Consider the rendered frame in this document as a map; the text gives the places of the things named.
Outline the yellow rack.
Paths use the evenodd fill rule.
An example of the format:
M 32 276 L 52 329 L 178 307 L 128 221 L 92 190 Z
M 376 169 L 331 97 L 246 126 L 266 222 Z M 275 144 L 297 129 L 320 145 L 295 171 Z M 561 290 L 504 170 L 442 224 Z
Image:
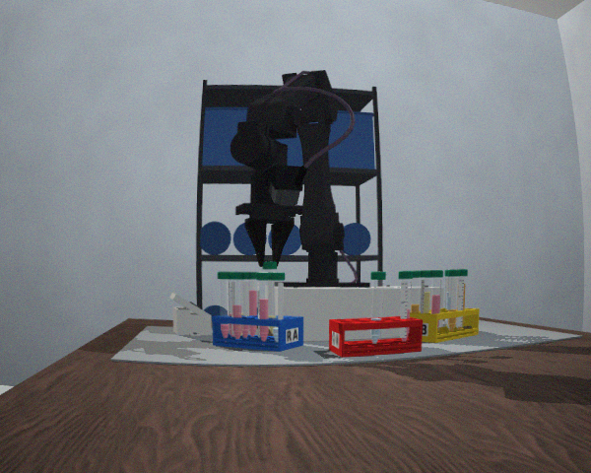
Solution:
M 478 335 L 479 333 L 479 308 L 465 308 L 465 310 L 457 311 L 443 311 L 446 308 L 441 308 L 440 313 L 431 314 L 429 313 L 410 313 L 410 317 L 418 318 L 423 320 L 423 342 L 438 343 L 448 340 L 454 340 L 469 336 Z M 473 315 L 474 314 L 474 315 Z M 454 331 L 449 331 L 447 326 L 439 327 L 437 331 L 437 323 L 439 319 L 453 318 L 465 316 L 464 328 L 458 330 L 454 328 Z M 472 331 L 472 332 L 470 332 Z M 459 334 L 460 333 L 460 334 Z M 456 334 L 456 335 L 454 335 Z M 439 338 L 437 338 L 439 337 Z

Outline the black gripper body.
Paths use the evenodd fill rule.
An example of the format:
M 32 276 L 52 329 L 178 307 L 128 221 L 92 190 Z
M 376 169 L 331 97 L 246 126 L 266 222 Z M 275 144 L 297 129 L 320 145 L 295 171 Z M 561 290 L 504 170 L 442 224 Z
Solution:
M 245 223 L 253 220 L 262 220 L 267 221 L 267 224 L 275 224 L 282 221 L 295 221 L 295 218 L 292 217 L 295 217 L 296 214 L 303 215 L 304 206 L 243 203 L 235 207 L 236 215 L 248 215 L 248 212 L 249 218 L 245 219 Z

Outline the grey flat mat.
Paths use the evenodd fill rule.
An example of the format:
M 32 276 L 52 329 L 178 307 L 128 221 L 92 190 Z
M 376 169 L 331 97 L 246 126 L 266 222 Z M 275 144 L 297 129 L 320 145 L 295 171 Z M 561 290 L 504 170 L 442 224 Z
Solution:
M 190 336 L 177 335 L 173 327 L 147 326 L 110 360 L 212 367 L 326 366 L 451 356 L 582 337 L 479 320 L 478 335 L 438 343 L 423 342 L 420 352 L 342 358 L 329 350 L 329 341 L 303 342 L 303 346 L 281 352 L 265 351 L 214 346 L 213 329 L 212 335 Z

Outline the red tube rack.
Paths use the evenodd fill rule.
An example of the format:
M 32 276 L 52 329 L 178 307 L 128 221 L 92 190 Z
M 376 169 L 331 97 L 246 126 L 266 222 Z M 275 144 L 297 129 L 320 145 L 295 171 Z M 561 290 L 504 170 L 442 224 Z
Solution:
M 423 320 L 412 317 L 408 319 L 396 317 L 400 316 L 382 317 L 381 320 L 371 320 L 371 318 L 329 319 L 329 350 L 342 358 L 420 352 L 422 350 Z M 392 321 L 388 319 L 392 319 Z M 372 344 L 371 340 L 345 342 L 345 331 L 402 327 L 410 327 L 408 339 L 404 342 L 401 338 L 380 339 L 377 344 Z

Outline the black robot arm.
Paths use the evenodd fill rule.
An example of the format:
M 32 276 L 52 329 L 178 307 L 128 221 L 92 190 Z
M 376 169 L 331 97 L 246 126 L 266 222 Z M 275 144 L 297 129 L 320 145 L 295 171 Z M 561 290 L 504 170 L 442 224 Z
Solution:
M 283 91 L 255 100 L 248 107 L 247 122 L 237 124 L 230 152 L 237 162 L 255 172 L 251 176 L 250 203 L 297 205 L 304 180 L 299 235 L 302 250 L 308 252 L 308 278 L 306 282 L 283 282 L 284 287 L 370 287 L 370 283 L 339 283 L 337 279 L 335 250 L 344 250 L 345 232 L 343 223 L 337 223 L 339 213 L 331 192 L 328 151 L 307 168 L 303 178 L 299 176 L 300 167 L 288 166 L 288 146 L 275 140 L 296 138 L 297 129 L 303 165 L 329 145 L 330 124 L 338 114 L 337 102 L 319 95 L 313 91 Z M 256 172 L 261 170 L 265 171 Z

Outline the blue tube rack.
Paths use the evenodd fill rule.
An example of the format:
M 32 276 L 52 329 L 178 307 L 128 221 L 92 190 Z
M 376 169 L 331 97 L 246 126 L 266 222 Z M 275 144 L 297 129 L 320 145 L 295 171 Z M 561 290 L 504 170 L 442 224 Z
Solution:
M 258 319 L 258 314 L 243 317 L 213 316 L 213 345 L 278 352 L 303 346 L 303 316 L 284 316 L 284 318 L 286 319 Z M 240 339 L 235 339 L 229 335 L 228 338 L 223 338 L 221 323 L 276 326 L 278 327 L 279 342 L 275 342 L 274 336 L 268 336 L 266 341 L 261 341 L 258 335 L 254 337 L 248 335 L 247 338 L 243 338 L 241 335 Z

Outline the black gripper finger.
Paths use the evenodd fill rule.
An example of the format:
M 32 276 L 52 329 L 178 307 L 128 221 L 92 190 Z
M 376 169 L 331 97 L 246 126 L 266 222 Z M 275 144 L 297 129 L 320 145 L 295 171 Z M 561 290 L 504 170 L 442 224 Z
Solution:
M 277 262 L 277 267 L 278 267 L 285 243 L 286 243 L 294 225 L 295 225 L 294 221 L 282 221 L 282 222 L 278 222 L 278 223 L 271 225 L 272 257 L 273 257 L 273 261 Z M 280 235 L 280 239 L 279 239 L 279 235 Z
M 265 257 L 265 242 L 266 242 L 266 228 L 267 221 L 254 220 L 245 223 L 245 228 L 255 248 L 258 264 L 263 267 Z M 255 231 L 256 230 L 256 235 Z M 258 242 L 257 239 L 258 238 Z

